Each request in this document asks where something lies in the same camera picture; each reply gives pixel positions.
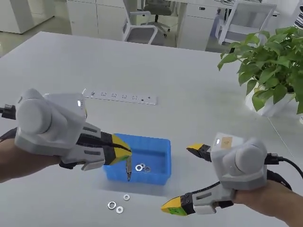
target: blue container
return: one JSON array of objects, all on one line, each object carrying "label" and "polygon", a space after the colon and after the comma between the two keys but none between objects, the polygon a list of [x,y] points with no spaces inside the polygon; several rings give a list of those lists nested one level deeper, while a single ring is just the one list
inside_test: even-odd
[{"label": "blue container", "polygon": [[[171,175],[169,140],[124,134],[116,134],[116,136],[127,143],[133,152],[130,183],[166,184]],[[137,172],[135,166],[140,163],[145,163],[151,171]],[[127,182],[125,165],[126,162],[122,161],[113,166],[103,166],[108,180]]]}]

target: human hand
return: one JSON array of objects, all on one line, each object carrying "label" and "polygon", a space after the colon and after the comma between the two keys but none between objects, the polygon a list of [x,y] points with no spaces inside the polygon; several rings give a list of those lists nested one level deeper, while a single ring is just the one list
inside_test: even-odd
[{"label": "human hand", "polygon": [[237,191],[234,203],[270,217],[276,217],[289,226],[303,226],[303,197],[284,185],[268,181],[267,185],[252,191]]},{"label": "human hand", "polygon": [[60,163],[59,157],[35,155],[15,146],[14,139],[0,143],[0,183]]}]

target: metal washer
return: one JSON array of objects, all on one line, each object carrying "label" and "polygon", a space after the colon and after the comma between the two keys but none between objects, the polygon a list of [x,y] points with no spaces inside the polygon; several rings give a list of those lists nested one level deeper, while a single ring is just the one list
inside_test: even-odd
[{"label": "metal washer", "polygon": [[115,201],[111,201],[108,203],[107,207],[110,209],[110,210],[113,210],[115,209],[117,206],[116,202]]},{"label": "metal washer", "polygon": [[144,171],[147,172],[147,173],[149,173],[149,172],[151,171],[151,168],[150,168],[149,166],[146,166],[146,167],[144,168]]},{"label": "metal washer", "polygon": [[142,165],[136,165],[135,170],[138,172],[142,171],[143,170]]},{"label": "metal washer", "polygon": [[118,214],[122,214],[123,213],[123,207],[121,207],[121,206],[117,207],[116,212]]},{"label": "metal washer", "polygon": [[123,199],[125,200],[125,201],[129,201],[130,200],[130,196],[129,196],[129,194],[125,194],[124,196],[123,196]]}]

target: gray floor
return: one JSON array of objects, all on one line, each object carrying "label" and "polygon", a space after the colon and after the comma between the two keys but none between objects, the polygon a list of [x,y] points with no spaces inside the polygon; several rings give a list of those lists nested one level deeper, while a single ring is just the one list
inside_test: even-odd
[{"label": "gray floor", "polygon": [[[60,33],[60,34],[70,34],[71,26],[68,15],[68,10],[66,6],[66,0],[55,0],[55,17],[50,20],[38,25],[37,27],[25,32],[24,34],[12,34],[6,32],[0,32],[0,57],[7,54],[24,41],[34,36],[40,31]],[[145,21],[144,17],[138,17],[137,23]],[[176,15],[171,17],[159,17],[159,22],[162,22],[171,27],[171,32],[167,33],[167,38],[165,46],[176,47],[176,32],[178,25],[178,18]],[[216,39],[211,38],[208,43],[207,51],[210,52],[223,52],[226,47],[220,46]]]}]

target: power outlet socket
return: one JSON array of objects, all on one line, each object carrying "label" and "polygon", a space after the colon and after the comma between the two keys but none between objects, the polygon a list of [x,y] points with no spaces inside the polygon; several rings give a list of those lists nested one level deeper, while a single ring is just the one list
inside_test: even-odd
[{"label": "power outlet socket", "polygon": [[96,91],[84,89],[82,92],[83,96],[86,98],[95,98],[111,101],[120,101],[128,103],[140,103],[147,105],[156,105],[157,97],[149,95],[138,95],[138,94],[129,94],[122,92],[107,92],[107,91]]}]

